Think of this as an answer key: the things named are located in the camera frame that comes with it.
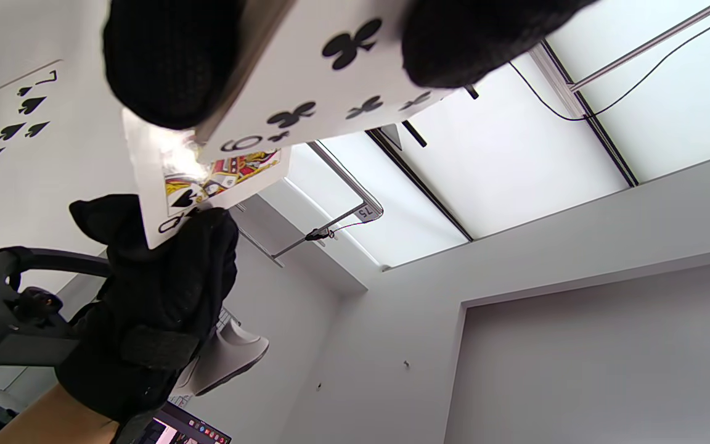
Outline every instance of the black glove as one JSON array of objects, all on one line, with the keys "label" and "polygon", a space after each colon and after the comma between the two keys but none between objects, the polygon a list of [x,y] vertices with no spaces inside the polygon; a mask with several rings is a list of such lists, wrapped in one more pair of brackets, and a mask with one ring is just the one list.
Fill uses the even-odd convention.
[{"label": "black glove", "polygon": [[417,0],[402,34],[421,87],[461,88],[520,56],[595,0]]},{"label": "black glove", "polygon": [[70,213],[85,235],[108,245],[113,276],[99,302],[71,320],[81,342],[56,376],[81,404],[120,422],[126,438],[144,429],[211,337],[237,275],[237,225],[212,208],[149,250],[135,195],[79,200]]},{"label": "black glove", "polygon": [[239,53],[240,0],[111,0],[106,79],[149,123],[196,126],[223,98]]}]

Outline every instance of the queen face card illustration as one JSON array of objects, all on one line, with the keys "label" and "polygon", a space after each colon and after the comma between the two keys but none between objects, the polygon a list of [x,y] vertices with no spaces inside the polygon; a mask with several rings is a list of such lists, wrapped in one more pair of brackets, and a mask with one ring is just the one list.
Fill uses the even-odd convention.
[{"label": "queen face card illustration", "polygon": [[153,126],[124,109],[147,245],[158,247],[200,208],[229,208],[287,176],[290,148],[197,161],[194,132]]}]

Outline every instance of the number label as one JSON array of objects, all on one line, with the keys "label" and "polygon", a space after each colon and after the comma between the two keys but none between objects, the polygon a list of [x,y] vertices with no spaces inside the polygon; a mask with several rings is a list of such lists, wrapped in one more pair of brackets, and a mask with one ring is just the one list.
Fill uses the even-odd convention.
[{"label": "number label", "polygon": [[361,222],[371,222],[374,219],[380,217],[380,214],[374,210],[370,205],[366,205],[358,211],[355,211],[355,216],[361,220]]}]

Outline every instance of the ceiling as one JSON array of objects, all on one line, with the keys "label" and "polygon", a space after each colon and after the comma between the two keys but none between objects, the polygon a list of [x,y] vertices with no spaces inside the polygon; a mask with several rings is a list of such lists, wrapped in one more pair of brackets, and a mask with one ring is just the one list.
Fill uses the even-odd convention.
[{"label": "ceiling", "polygon": [[[559,78],[529,54],[513,63],[544,102],[578,118],[560,88],[570,95],[571,83],[709,5],[601,0],[549,36]],[[710,17],[590,82],[579,90],[583,104],[604,109],[708,26]],[[477,99],[457,91],[409,119],[426,146],[401,124],[394,146],[378,146],[366,133],[321,141],[385,208],[380,219],[345,228],[377,264],[401,265],[710,160],[710,31],[590,121],[550,112],[508,65],[474,86]],[[287,181],[330,220],[361,202],[307,146],[294,147]],[[353,222],[350,216],[338,226]]]}]

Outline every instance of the computer monitor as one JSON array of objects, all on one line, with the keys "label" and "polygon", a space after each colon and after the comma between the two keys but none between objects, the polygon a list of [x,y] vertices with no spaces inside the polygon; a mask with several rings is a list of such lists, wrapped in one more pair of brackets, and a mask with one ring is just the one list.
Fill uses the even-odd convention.
[{"label": "computer monitor", "polygon": [[135,444],[229,444],[231,441],[220,430],[167,402]]}]

